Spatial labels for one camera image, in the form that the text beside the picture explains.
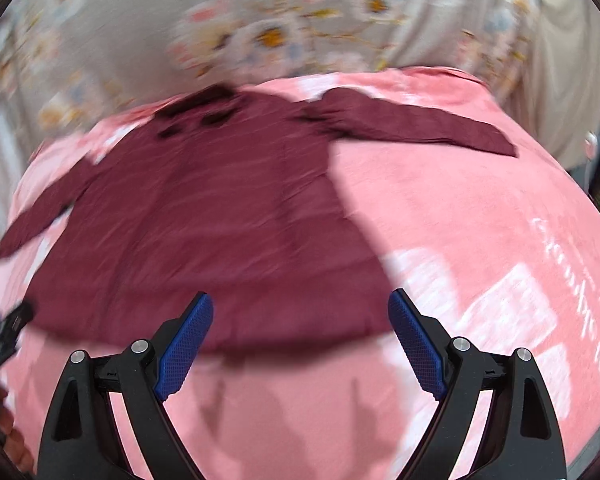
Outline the person's left hand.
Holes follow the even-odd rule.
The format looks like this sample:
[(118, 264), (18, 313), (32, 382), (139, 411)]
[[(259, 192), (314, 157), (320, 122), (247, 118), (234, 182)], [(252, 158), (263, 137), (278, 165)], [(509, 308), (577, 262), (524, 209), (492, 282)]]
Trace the person's left hand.
[(30, 474), (34, 468), (34, 457), (24, 442), (21, 431), (15, 426), (15, 417), (4, 401), (8, 391), (0, 386), (0, 431), (5, 436), (4, 451), (12, 463), (23, 473)]

